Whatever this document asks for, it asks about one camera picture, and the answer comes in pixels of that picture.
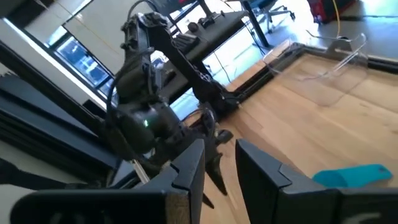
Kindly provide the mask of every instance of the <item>blue sponge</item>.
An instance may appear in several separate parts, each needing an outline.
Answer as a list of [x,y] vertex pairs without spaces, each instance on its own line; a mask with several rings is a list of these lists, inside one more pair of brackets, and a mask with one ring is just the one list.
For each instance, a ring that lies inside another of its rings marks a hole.
[[380,164],[323,170],[312,179],[325,187],[364,187],[372,182],[392,178],[391,172]]

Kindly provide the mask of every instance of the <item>chair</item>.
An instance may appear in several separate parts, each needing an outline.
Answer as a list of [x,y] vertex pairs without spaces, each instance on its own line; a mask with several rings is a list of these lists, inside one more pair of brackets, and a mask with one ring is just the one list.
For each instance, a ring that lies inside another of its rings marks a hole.
[[272,30],[269,28],[269,24],[272,23],[272,16],[276,15],[281,15],[281,14],[290,14],[290,17],[294,20],[296,18],[294,12],[287,10],[286,6],[279,6],[275,9],[272,9],[272,7],[275,6],[275,3],[277,0],[254,0],[254,1],[249,1],[250,6],[252,9],[257,9],[257,12],[255,12],[256,15],[259,14],[265,14],[266,17],[264,19],[267,19],[267,30],[268,33],[272,33]]

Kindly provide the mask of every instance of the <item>wooden tabletop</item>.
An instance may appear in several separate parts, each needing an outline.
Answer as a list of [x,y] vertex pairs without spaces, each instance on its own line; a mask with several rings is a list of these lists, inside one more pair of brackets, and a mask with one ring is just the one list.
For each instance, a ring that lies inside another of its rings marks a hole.
[[[276,48],[266,62],[281,49],[283,46]],[[235,89],[264,66],[259,61],[227,88]],[[331,105],[320,106],[308,96],[321,95],[321,89],[325,96],[317,99],[324,100],[330,97],[325,88],[332,91],[331,95],[340,88],[319,82],[306,84],[308,88],[303,90],[302,86],[297,87],[302,83],[297,84],[286,75],[330,66],[330,61],[304,55],[220,123],[220,128],[234,133],[234,139],[218,147],[224,154],[221,172],[228,196],[221,195],[206,176],[205,193],[216,208],[202,206],[202,223],[249,223],[236,174],[234,145],[238,138],[251,141],[309,177],[321,170],[359,164],[382,164],[393,175],[398,174],[398,100],[394,97],[398,95],[398,76],[368,70],[367,77],[350,91],[342,93]],[[362,72],[352,69],[343,78],[352,80]],[[398,187],[398,178],[379,185]]]

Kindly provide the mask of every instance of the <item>transparent plastic container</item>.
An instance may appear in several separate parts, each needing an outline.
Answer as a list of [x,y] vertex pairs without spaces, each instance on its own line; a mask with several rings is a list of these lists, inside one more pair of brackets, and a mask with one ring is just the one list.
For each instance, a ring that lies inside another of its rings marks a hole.
[[320,106],[331,106],[367,77],[366,44],[364,34],[349,40],[307,32],[306,37],[291,36],[263,61],[284,87]]

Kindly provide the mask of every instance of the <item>red object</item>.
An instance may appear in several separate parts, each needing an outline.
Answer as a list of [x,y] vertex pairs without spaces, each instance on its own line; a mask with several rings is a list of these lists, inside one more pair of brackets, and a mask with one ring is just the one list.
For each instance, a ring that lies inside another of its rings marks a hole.
[[[335,5],[333,0],[307,0],[314,22],[327,23],[336,18]],[[335,0],[338,12],[341,15],[347,8],[356,2],[356,0]]]

